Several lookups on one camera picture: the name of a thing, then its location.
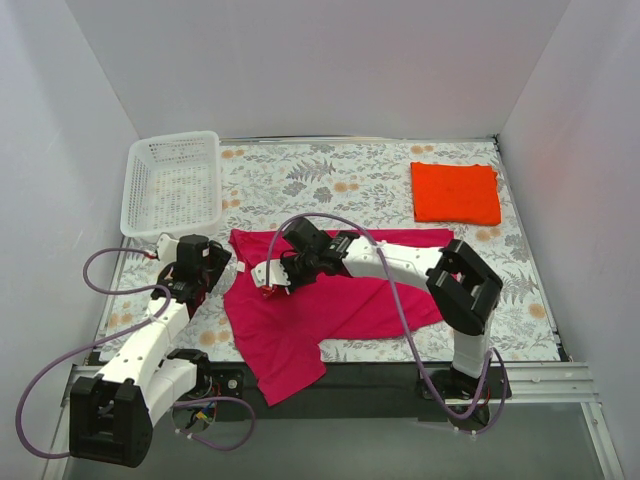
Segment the white plastic basket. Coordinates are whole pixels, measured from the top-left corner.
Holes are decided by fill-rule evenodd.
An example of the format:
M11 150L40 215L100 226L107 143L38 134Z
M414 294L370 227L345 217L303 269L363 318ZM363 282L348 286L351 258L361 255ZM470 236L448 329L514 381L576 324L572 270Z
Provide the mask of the white plastic basket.
M222 217L219 137L213 131L154 136L128 152L120 230L156 242L160 235L211 235Z

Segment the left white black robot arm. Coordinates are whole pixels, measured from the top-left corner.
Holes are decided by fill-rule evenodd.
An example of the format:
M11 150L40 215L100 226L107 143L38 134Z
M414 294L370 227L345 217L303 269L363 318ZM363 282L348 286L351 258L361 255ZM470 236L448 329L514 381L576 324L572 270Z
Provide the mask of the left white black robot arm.
M231 254L204 235L159 237L149 258L161 263L140 329L94 376L70 393L69 450L76 458L135 468L158 420L183 396L205 398L213 377L205 353L174 349L220 280Z

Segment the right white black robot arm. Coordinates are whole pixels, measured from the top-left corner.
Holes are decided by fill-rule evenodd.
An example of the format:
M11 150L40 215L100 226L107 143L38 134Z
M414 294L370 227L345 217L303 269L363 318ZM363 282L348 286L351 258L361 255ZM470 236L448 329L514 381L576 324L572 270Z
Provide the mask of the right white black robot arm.
M453 329L454 389L469 398L488 389L489 333L503 281L466 242L410 247L376 240L364 230L330 234L302 216L284 228L282 238L293 253L268 262L268 286L293 292L324 274L383 279L426 292Z

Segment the magenta t shirt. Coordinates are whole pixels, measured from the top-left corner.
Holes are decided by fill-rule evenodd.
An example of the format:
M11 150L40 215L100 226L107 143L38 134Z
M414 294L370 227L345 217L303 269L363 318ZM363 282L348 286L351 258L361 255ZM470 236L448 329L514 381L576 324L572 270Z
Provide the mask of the magenta t shirt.
M376 240L412 247L444 247L449 229L371 230ZM326 367L319 344L327 339L377 340L403 335L388 282L320 275L315 284L291 295L265 298L248 271L266 259L274 232L233 229L229 243L247 272L239 273L224 295L234 342L257 378L269 407L319 380ZM428 293L396 284L413 332L442 321Z

